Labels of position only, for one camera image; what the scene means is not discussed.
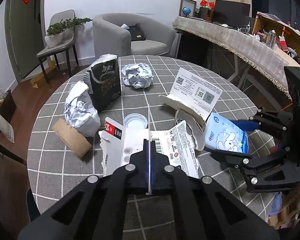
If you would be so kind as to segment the blue white wet wipes pack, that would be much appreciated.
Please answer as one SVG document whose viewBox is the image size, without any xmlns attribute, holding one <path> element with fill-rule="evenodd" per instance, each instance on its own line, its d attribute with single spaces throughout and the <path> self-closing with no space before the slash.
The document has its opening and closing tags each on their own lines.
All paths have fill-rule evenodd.
<svg viewBox="0 0 300 240">
<path fill-rule="evenodd" d="M 211 113 L 206 121 L 205 147 L 210 150 L 223 150 L 248 153 L 248 135 L 227 118 Z"/>
</svg>

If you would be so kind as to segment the torn white paper cup sleeve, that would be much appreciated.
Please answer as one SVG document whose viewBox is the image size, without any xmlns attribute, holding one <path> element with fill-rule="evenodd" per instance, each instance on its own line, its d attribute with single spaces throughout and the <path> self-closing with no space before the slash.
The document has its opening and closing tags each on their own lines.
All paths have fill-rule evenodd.
<svg viewBox="0 0 300 240">
<path fill-rule="evenodd" d="M 186 111 L 179 109 L 175 113 L 175 123 L 186 122 L 186 131 L 192 137 L 196 151 L 202 151 L 205 147 L 205 137 L 202 126 L 196 122 L 195 118 Z"/>
</svg>

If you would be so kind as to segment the brown cardboard roll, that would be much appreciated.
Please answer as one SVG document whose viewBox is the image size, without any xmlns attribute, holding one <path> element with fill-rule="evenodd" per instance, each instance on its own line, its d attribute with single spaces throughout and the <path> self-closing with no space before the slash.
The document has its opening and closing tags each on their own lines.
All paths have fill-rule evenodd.
<svg viewBox="0 0 300 240">
<path fill-rule="evenodd" d="M 92 148 L 91 143 L 64 119 L 58 119 L 53 130 L 78 158 L 83 158 Z"/>
</svg>

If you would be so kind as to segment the white torn packaging card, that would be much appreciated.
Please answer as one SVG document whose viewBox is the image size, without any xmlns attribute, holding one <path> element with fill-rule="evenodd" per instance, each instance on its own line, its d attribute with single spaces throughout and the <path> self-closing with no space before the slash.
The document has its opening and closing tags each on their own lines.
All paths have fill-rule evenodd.
<svg viewBox="0 0 300 240">
<path fill-rule="evenodd" d="M 105 129 L 100 131 L 103 175 L 111 175 L 117 168 L 125 166 L 130 156 L 143 149 L 143 141 L 155 143 L 157 153 L 168 157 L 169 164 L 181 168 L 188 176 L 198 178 L 199 162 L 195 144 L 182 121 L 167 131 L 151 131 L 149 128 L 126 128 L 111 118 L 106 118 Z"/>
</svg>

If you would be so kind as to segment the white QR code leaflet box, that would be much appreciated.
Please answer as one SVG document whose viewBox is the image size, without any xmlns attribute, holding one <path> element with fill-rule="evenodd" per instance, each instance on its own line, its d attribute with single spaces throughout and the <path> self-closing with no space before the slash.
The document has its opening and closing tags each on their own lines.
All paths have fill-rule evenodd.
<svg viewBox="0 0 300 240">
<path fill-rule="evenodd" d="M 180 68 L 170 93 L 162 102 L 189 113 L 198 124 L 205 124 L 223 90 L 206 79 Z"/>
</svg>

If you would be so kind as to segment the clear plastic lid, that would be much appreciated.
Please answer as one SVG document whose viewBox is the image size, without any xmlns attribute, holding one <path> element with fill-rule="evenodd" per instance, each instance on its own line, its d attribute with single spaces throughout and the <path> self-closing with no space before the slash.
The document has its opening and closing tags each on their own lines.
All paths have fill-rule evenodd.
<svg viewBox="0 0 300 240">
<path fill-rule="evenodd" d="M 146 129 L 148 120 L 142 114 L 131 113 L 124 118 L 123 125 L 126 128 Z"/>
</svg>

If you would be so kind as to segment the white paper bag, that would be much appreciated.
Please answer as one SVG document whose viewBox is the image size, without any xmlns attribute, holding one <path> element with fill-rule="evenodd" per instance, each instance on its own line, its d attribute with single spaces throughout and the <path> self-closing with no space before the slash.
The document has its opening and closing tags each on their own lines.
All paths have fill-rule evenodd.
<svg viewBox="0 0 300 240">
<path fill-rule="evenodd" d="M 88 89 L 83 81 L 71 85 L 65 100 L 64 117 L 83 136 L 93 137 L 101 127 L 101 121 Z"/>
</svg>

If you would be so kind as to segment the beige fringed desk cloth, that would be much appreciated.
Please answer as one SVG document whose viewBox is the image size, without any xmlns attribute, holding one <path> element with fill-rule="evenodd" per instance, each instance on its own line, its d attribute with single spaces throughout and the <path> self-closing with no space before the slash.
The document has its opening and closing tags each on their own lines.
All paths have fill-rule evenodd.
<svg viewBox="0 0 300 240">
<path fill-rule="evenodd" d="M 211 22 L 178 16 L 173 21 L 176 30 L 204 38 L 241 58 L 259 71 L 291 99 L 284 67 L 291 59 L 281 50 L 272 50 L 254 37 Z"/>
</svg>

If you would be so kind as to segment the grey checkered tablecloth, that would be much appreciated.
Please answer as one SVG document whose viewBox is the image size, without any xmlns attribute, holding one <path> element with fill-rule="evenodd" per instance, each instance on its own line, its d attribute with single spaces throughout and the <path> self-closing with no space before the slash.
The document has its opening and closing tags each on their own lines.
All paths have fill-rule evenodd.
<svg viewBox="0 0 300 240">
<path fill-rule="evenodd" d="M 220 75 L 195 64 L 160 56 L 126 56 L 119 65 L 144 63 L 150 66 L 152 84 L 146 89 L 122 86 L 121 98 L 99 114 L 101 122 L 110 118 L 130 131 L 145 134 L 147 128 L 166 131 L 175 126 L 175 110 L 163 103 L 179 69 L 188 70 L 222 91 L 213 111 L 229 120 L 247 119 L 256 113 L 254 103 L 239 88 Z M 83 73 L 66 80 L 46 101 L 34 123 L 27 155 L 27 170 L 35 205 L 44 212 L 87 176 L 103 174 L 103 152 L 98 135 L 89 139 L 92 148 L 83 158 L 76 157 L 54 132 L 64 116 L 70 88 Z M 272 193 L 249 193 L 239 170 L 222 166 L 206 151 L 197 154 L 198 174 L 220 183 L 262 220 L 268 220 Z M 175 239 L 171 200 L 168 197 L 130 196 L 127 203 L 124 239 Z"/>
</svg>

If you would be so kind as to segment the wooden desk organizer box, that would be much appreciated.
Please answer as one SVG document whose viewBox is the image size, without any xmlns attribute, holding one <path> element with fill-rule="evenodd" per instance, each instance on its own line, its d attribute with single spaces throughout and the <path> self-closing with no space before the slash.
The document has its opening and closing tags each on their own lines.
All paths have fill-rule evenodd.
<svg viewBox="0 0 300 240">
<path fill-rule="evenodd" d="M 300 32 L 282 22 L 275 15 L 257 12 L 252 34 L 271 30 L 275 30 L 277 37 L 283 36 L 287 47 L 292 48 L 300 59 Z"/>
</svg>

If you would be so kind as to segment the black monitor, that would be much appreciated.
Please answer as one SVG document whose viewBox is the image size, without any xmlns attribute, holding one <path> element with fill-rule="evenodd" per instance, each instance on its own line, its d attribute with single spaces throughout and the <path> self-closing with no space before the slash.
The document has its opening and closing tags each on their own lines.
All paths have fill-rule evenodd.
<svg viewBox="0 0 300 240">
<path fill-rule="evenodd" d="M 250 4 L 216 0 L 212 21 L 231 27 L 243 27 L 249 22 Z"/>
</svg>

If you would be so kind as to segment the cardboard box on floor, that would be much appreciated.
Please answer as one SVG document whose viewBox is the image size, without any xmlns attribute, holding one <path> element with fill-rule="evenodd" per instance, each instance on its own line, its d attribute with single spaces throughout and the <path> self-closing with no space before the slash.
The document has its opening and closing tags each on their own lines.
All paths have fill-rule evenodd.
<svg viewBox="0 0 300 240">
<path fill-rule="evenodd" d="M 50 61 L 48 63 L 48 65 L 49 66 L 45 69 L 45 72 L 46 72 L 47 78 L 50 80 L 51 78 L 53 78 L 56 75 L 57 67 L 56 67 L 55 61 Z M 43 72 L 41 72 L 41 73 L 37 74 L 34 78 L 32 78 L 30 80 L 30 83 L 33 88 L 39 88 L 42 85 L 46 84 L 47 81 L 45 79 Z"/>
</svg>

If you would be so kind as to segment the small blue globe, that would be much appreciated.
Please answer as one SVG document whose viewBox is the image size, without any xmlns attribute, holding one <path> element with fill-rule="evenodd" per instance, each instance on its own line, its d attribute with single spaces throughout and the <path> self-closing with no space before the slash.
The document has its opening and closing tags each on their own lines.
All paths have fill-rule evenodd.
<svg viewBox="0 0 300 240">
<path fill-rule="evenodd" d="M 190 13 L 191 13 L 191 9 L 190 8 L 183 7 L 182 14 L 183 14 L 184 17 L 188 17 L 190 15 Z"/>
</svg>

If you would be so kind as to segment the framed picture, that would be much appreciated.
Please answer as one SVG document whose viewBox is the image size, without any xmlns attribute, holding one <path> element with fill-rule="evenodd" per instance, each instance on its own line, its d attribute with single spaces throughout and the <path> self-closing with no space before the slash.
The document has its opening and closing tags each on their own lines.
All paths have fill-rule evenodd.
<svg viewBox="0 0 300 240">
<path fill-rule="evenodd" d="M 197 2 L 195 0 L 180 0 L 179 16 L 194 17 Z"/>
</svg>

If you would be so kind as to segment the black handbag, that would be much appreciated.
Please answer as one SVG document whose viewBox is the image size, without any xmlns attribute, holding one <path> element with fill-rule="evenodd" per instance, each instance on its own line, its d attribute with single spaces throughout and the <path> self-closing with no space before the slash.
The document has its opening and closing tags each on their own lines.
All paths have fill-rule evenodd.
<svg viewBox="0 0 300 240">
<path fill-rule="evenodd" d="M 131 26 L 127 29 L 131 35 L 131 41 L 145 41 L 146 37 L 139 24 Z"/>
</svg>

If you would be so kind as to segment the potted green plant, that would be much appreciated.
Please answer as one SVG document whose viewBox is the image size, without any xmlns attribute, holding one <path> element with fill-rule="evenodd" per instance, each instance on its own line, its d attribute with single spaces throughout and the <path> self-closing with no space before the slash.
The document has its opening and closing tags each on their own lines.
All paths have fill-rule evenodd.
<svg viewBox="0 0 300 240">
<path fill-rule="evenodd" d="M 56 47 L 63 41 L 63 36 L 70 36 L 71 30 L 74 27 L 83 26 L 84 24 L 92 21 L 90 18 L 69 18 L 66 20 L 61 19 L 60 22 L 49 25 L 46 30 L 45 42 L 48 48 Z"/>
</svg>

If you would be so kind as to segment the grey dining chair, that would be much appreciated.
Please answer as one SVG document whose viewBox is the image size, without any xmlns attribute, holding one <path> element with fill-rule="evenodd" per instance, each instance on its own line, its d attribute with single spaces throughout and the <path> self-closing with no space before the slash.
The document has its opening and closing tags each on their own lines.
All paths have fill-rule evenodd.
<svg viewBox="0 0 300 240">
<path fill-rule="evenodd" d="M 74 17 L 75 17 L 75 11 L 73 9 L 62 11 L 62 12 L 56 13 L 52 16 L 52 18 L 50 20 L 50 24 L 60 22 L 61 19 L 66 20 L 66 19 L 74 18 Z M 72 72 L 71 72 L 71 67 L 70 67 L 70 55 L 69 55 L 70 48 L 73 49 L 75 61 L 76 61 L 77 65 L 79 66 L 77 51 L 76 51 L 76 47 L 75 47 L 75 29 L 71 30 L 70 36 L 68 36 L 68 37 L 63 36 L 63 41 L 61 42 L 61 44 L 59 44 L 53 48 L 48 48 L 46 45 L 43 50 L 41 50 L 40 52 L 37 53 L 37 59 L 39 60 L 40 67 L 42 69 L 42 72 L 43 72 L 48 84 L 50 83 L 50 81 L 47 78 L 45 68 L 43 66 L 44 58 L 54 56 L 55 61 L 57 63 L 57 67 L 59 68 L 57 54 L 65 52 L 66 53 L 66 65 L 68 68 L 69 76 L 72 77 Z"/>
</svg>

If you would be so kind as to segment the dark green door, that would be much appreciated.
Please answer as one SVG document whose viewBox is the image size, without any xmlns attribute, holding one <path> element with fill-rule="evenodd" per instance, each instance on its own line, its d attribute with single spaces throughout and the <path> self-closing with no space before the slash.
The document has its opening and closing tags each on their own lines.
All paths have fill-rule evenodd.
<svg viewBox="0 0 300 240">
<path fill-rule="evenodd" d="M 31 0 L 28 5 L 22 0 L 6 0 L 6 44 L 18 82 L 39 66 L 37 53 L 44 48 L 40 13 L 40 0 Z"/>
</svg>

